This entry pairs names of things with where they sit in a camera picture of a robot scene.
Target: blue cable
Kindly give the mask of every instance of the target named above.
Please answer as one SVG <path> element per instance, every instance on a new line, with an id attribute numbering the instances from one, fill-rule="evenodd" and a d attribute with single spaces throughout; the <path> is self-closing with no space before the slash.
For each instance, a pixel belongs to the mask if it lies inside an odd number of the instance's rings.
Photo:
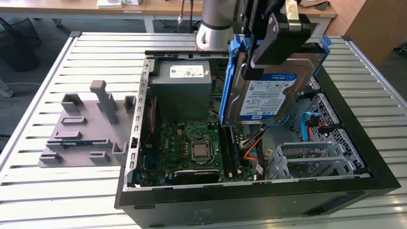
<path id="1" fill-rule="evenodd" d="M 313 112 L 307 111 L 301 115 L 301 133 L 303 135 L 305 142 L 310 142 L 309 133 L 307 133 L 307 120 L 306 120 L 306 118 L 307 117 L 311 118 L 311 115 L 319 116 L 319 113 L 313 113 Z"/>

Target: red cable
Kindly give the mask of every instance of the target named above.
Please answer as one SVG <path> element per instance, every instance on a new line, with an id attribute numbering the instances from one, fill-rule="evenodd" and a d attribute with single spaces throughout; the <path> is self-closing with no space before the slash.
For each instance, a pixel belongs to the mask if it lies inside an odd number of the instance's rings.
<path id="1" fill-rule="evenodd" d="M 147 136 L 147 139 L 146 139 L 146 142 L 145 142 L 145 147 L 146 147 L 146 144 L 147 144 L 147 141 L 150 139 L 150 136 L 151 136 L 151 133 L 153 133 L 153 109 L 154 109 L 154 101 L 151 100 L 151 110 L 150 110 L 150 133 L 149 133 L 149 136 Z"/>

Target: motherboard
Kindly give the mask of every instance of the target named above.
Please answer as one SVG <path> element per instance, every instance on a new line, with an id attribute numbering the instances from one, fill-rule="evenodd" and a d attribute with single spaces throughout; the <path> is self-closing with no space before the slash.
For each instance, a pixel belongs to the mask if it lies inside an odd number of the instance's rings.
<path id="1" fill-rule="evenodd" d="M 161 151 L 157 155 L 155 171 L 150 171 L 151 186 L 183 184 L 207 179 L 218 182 L 253 180 L 250 163 L 241 165 L 239 155 L 222 147 L 226 139 L 219 137 L 218 122 L 163 124 L 161 129 Z M 234 129 L 234 140 L 245 138 L 242 129 Z M 226 172 L 227 163 L 234 164 L 237 174 Z"/>

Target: robotic arm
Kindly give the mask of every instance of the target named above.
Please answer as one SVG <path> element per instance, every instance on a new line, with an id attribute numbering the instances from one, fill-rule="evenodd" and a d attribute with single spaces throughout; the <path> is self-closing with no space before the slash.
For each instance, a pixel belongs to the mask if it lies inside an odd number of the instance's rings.
<path id="1" fill-rule="evenodd" d="M 242 35 L 233 37 L 235 0 L 203 1 L 198 49 L 230 50 L 219 118 L 223 126 L 278 125 L 329 54 L 306 43 L 311 22 L 295 0 L 242 0 Z"/>

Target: wooden desk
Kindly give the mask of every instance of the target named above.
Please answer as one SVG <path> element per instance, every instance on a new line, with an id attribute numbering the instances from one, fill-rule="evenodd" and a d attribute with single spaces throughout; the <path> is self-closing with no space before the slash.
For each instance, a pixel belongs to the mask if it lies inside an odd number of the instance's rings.
<path id="1" fill-rule="evenodd" d="M 122 8 L 98 9 L 98 0 L 0 0 L 0 10 L 7 12 L 51 12 L 123 14 L 126 10 L 145 12 L 146 0 L 141 5 L 126 5 Z"/>
<path id="2" fill-rule="evenodd" d="M 145 13 L 146 14 L 158 14 L 158 15 L 179 15 L 182 8 L 182 1 L 179 0 L 147 0 Z M 185 15 L 190 15 L 191 4 L 186 2 L 185 5 Z M 194 4 L 194 15 L 201 15 L 203 12 L 203 4 Z M 309 17 L 322 17 L 322 18 L 337 18 L 338 14 L 331 6 L 326 8 L 325 11 L 315 9 L 314 7 L 299 7 L 299 12 L 305 13 Z"/>
<path id="3" fill-rule="evenodd" d="M 154 20 L 177 20 L 182 1 L 143 0 L 139 6 L 123 4 L 122 8 L 98 9 L 98 0 L 0 0 L 0 17 L 22 18 L 83 18 L 83 19 L 142 19 L 146 31 L 154 32 Z M 185 19 L 190 19 L 191 4 L 185 5 Z M 194 4 L 194 20 L 202 19 L 203 4 Z M 321 36 L 330 25 L 337 12 L 331 7 L 325 11 L 314 7 L 299 9 L 318 26 L 314 36 Z"/>
<path id="4" fill-rule="evenodd" d="M 146 20 L 177 20 L 182 8 L 182 1 L 179 0 L 147 0 L 146 8 L 145 8 L 145 16 Z M 185 5 L 185 19 L 187 20 L 191 12 L 191 4 L 190 2 L 186 2 Z M 203 4 L 195 3 L 194 4 L 194 20 L 201 20 L 203 12 Z M 317 24 L 315 30 L 314 30 L 314 36 L 322 36 L 326 32 L 326 29 L 330 25 L 330 22 L 334 18 L 337 18 L 338 14 L 334 11 L 333 7 L 327 7 L 325 11 L 317 10 L 314 7 L 301 7 L 299 12 L 305 13 L 310 21 Z"/>

